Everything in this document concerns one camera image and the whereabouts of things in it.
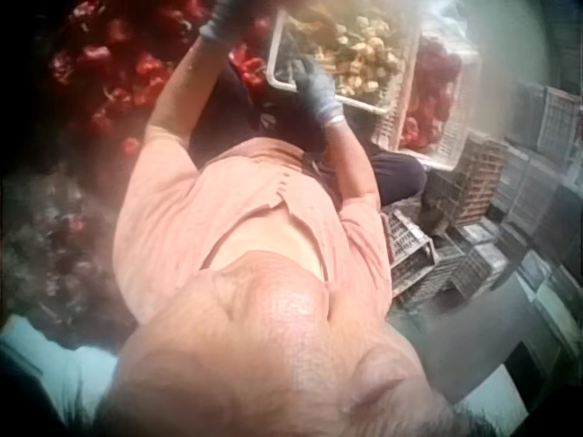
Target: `pink shirt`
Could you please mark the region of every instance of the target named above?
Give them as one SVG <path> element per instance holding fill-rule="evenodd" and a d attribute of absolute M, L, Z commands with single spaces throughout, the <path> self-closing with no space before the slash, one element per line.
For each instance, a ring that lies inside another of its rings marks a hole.
<path fill-rule="evenodd" d="M 384 317 L 392 295 L 378 212 L 359 200 L 337 211 L 302 165 L 297 147 L 255 138 L 197 170 L 176 138 L 150 135 L 129 183 L 113 257 L 118 285 L 138 322 L 156 316 L 204 269 L 231 229 L 282 202 L 312 233 L 331 289 L 362 293 Z"/>

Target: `red pepper pile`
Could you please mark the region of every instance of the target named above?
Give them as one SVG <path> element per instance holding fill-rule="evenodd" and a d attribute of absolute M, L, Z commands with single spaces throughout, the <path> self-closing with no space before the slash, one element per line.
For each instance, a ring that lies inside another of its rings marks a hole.
<path fill-rule="evenodd" d="M 49 69 L 70 130 L 106 138 L 135 155 L 137 137 L 174 67 L 186 54 L 213 0 L 80 2 L 62 29 Z M 265 85 L 265 62 L 252 55 L 271 23 L 257 20 L 230 60 L 254 96 Z"/>
<path fill-rule="evenodd" d="M 448 54 L 435 39 L 422 38 L 400 147 L 423 151 L 441 140 L 462 66 L 458 54 Z"/>

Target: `dark pants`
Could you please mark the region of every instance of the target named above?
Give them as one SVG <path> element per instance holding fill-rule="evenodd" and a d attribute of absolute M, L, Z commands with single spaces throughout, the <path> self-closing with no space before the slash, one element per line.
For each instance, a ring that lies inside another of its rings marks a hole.
<path fill-rule="evenodd" d="M 322 130 L 306 116 L 294 96 L 269 90 L 270 108 L 257 109 L 246 88 L 229 67 L 220 78 L 193 134 L 192 157 L 198 166 L 247 139 L 275 137 L 307 152 L 323 151 Z M 369 137 L 374 117 L 346 108 L 353 130 L 369 153 L 383 206 L 410 198 L 424 189 L 427 176 L 415 158 L 380 151 Z M 271 114 L 273 126 L 262 126 L 260 113 Z"/>

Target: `hand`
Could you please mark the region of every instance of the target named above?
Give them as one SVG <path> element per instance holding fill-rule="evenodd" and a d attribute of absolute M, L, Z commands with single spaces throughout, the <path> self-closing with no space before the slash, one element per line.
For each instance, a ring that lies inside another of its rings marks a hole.
<path fill-rule="evenodd" d="M 216 0 L 209 22 L 199 32 L 225 46 L 235 46 L 268 3 L 261 0 Z"/>
<path fill-rule="evenodd" d="M 300 99 L 323 125 L 343 114 L 343 105 L 336 100 L 334 80 L 310 57 L 293 61 L 293 78 Z"/>

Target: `white basket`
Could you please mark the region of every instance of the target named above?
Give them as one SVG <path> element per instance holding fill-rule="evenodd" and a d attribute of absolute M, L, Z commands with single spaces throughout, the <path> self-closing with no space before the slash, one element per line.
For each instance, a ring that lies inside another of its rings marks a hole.
<path fill-rule="evenodd" d="M 409 15 L 409 21 L 411 22 L 411 27 L 416 29 L 418 20 L 415 21 L 415 14 L 411 13 Z M 295 93 L 297 92 L 297 87 L 295 84 L 281 82 L 275 76 L 278 54 L 280 53 L 280 45 L 281 39 L 283 37 L 283 30 L 287 23 L 288 14 L 284 10 L 280 10 L 277 16 L 277 22 L 275 24 L 275 29 L 273 30 L 273 37 L 271 39 L 271 47 L 270 47 L 270 55 L 269 60 L 267 62 L 267 81 L 268 83 L 273 86 L 274 88 L 288 91 Z M 417 32 L 411 32 L 413 36 L 417 35 Z M 405 71 L 409 67 L 410 62 L 414 62 L 416 58 L 416 46 L 412 46 L 415 38 L 409 38 L 409 43 L 405 48 Z M 353 98 L 348 98 L 340 95 L 336 95 L 336 99 L 339 102 L 344 103 L 345 105 L 349 105 L 351 107 L 358 107 L 364 111 L 376 114 L 378 116 L 384 116 L 391 111 L 394 111 L 395 108 L 400 107 L 400 102 L 398 102 L 398 98 L 401 95 L 401 88 L 404 84 L 404 72 L 395 75 L 392 80 L 389 81 L 387 87 L 381 90 L 380 93 L 380 101 L 383 103 L 381 106 L 374 106 L 369 105 L 367 103 L 361 102 L 359 100 L 355 100 Z"/>
<path fill-rule="evenodd" d="M 430 146 L 428 151 L 424 153 L 399 148 L 401 131 L 411 95 L 411 85 L 409 85 L 407 88 L 402 88 L 402 93 L 406 93 L 406 95 L 398 99 L 399 103 L 404 102 L 404 105 L 379 121 L 372 141 L 385 150 L 411 155 L 426 167 L 452 171 L 464 150 L 469 121 L 476 101 L 482 62 L 477 50 L 466 39 L 454 29 L 435 20 L 429 18 L 424 20 L 423 35 L 440 39 L 448 52 L 459 54 L 463 61 L 462 73 L 454 85 L 454 105 L 450 119 L 445 124 L 443 138 L 439 143 Z M 398 117 L 401 117 L 402 120 L 395 122 Z"/>

